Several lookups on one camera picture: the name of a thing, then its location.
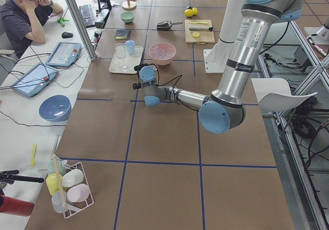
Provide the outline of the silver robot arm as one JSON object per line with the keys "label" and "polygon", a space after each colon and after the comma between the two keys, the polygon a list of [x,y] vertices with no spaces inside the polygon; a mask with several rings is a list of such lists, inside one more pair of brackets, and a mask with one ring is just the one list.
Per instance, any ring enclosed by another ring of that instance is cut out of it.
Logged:
{"label": "silver robot arm", "polygon": [[233,22],[236,38],[226,61],[218,87],[209,96],[162,86],[151,64],[135,66],[138,83],[146,106],[170,100],[198,111],[202,126],[211,133],[225,133],[240,125],[246,115],[242,93],[272,24],[297,19],[302,0],[228,0],[226,13],[239,17]]}

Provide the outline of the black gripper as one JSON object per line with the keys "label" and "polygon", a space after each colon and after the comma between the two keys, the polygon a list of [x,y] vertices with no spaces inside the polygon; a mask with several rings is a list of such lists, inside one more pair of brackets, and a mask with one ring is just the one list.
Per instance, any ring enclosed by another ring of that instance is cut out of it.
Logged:
{"label": "black gripper", "polygon": [[134,70],[137,72],[138,76],[138,82],[133,83],[132,85],[132,88],[134,90],[145,89],[146,87],[148,87],[149,89],[154,89],[156,87],[156,70],[154,69],[152,64],[139,64],[134,67]]}

